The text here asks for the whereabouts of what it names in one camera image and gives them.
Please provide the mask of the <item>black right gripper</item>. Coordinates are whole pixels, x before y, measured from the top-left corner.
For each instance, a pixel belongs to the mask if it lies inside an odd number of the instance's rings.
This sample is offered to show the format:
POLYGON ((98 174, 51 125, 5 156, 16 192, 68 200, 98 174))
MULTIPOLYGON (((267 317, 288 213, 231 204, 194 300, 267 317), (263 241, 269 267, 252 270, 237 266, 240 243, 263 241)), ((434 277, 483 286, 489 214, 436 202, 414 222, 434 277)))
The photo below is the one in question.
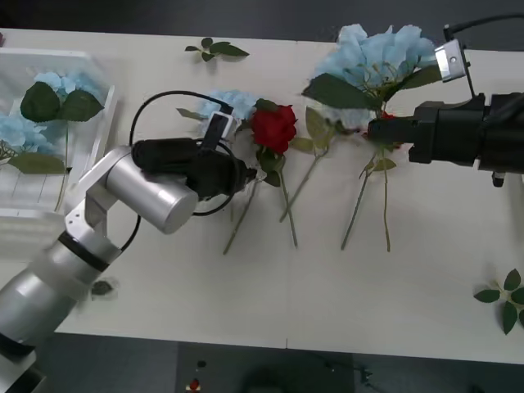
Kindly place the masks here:
POLYGON ((378 118, 368 125, 368 139, 381 144, 412 143, 409 160, 430 164, 434 160, 471 167, 480 151, 480 126, 486 96, 466 102, 424 102, 411 117, 378 118), (409 131, 417 128, 416 133, 409 131))

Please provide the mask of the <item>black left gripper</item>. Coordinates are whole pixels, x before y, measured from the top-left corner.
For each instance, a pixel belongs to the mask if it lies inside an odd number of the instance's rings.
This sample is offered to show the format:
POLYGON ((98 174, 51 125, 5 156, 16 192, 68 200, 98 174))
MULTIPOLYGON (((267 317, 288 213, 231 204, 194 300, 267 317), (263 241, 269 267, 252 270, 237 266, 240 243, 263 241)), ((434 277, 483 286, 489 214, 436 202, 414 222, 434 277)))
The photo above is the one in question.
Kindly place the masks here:
POLYGON ((218 195, 231 196, 257 179, 257 168, 217 151, 205 151, 193 158, 187 168, 187 186, 201 200, 218 195))

